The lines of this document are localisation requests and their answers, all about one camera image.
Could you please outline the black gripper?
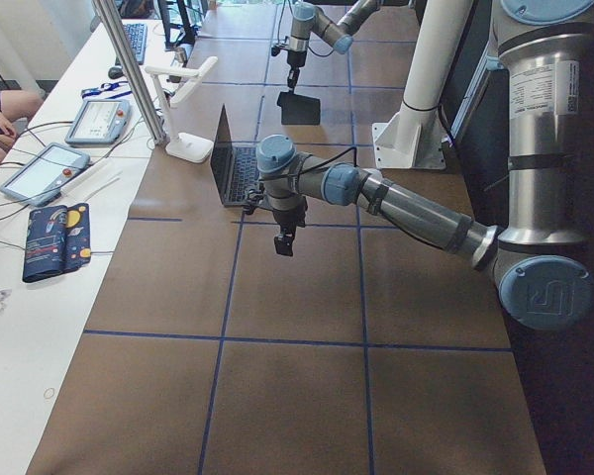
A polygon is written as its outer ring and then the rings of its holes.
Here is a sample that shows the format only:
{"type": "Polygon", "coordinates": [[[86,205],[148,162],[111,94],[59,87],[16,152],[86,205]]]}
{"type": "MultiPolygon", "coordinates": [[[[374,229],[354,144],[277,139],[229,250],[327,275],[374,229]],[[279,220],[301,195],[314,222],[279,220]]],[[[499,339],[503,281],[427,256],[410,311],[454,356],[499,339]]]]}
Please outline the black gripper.
{"type": "Polygon", "coordinates": [[[306,226],[307,200],[304,196],[291,196],[289,198],[270,201],[275,222],[280,227],[280,232],[273,238],[275,251],[278,255],[292,256],[293,241],[298,228],[306,226]]]}
{"type": "Polygon", "coordinates": [[[306,62],[306,52],[304,50],[290,49],[287,52],[287,63],[290,66],[288,79],[297,79],[301,68],[306,62]]]}

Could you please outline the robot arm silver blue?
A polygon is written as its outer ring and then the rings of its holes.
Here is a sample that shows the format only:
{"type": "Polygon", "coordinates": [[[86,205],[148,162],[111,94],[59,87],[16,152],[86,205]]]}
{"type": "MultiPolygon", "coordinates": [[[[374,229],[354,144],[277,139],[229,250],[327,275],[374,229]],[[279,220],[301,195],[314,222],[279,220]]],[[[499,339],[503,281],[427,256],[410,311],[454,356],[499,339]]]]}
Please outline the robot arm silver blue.
{"type": "Polygon", "coordinates": [[[290,66],[287,86],[294,90],[300,69],[305,65],[312,34],[320,38],[333,51],[345,54],[353,42],[353,35],[361,25],[383,5],[383,1],[357,1],[340,20],[334,22],[320,6],[306,1],[296,1],[292,7],[292,22],[289,35],[278,41],[271,49],[273,56],[282,50],[287,52],[290,66]]]}
{"type": "Polygon", "coordinates": [[[309,198],[355,204],[486,273],[522,325],[567,328],[594,297],[571,182],[593,39],[594,1],[428,1],[400,109],[372,127],[374,166],[273,135],[245,208],[271,211],[289,255],[309,198]]]}

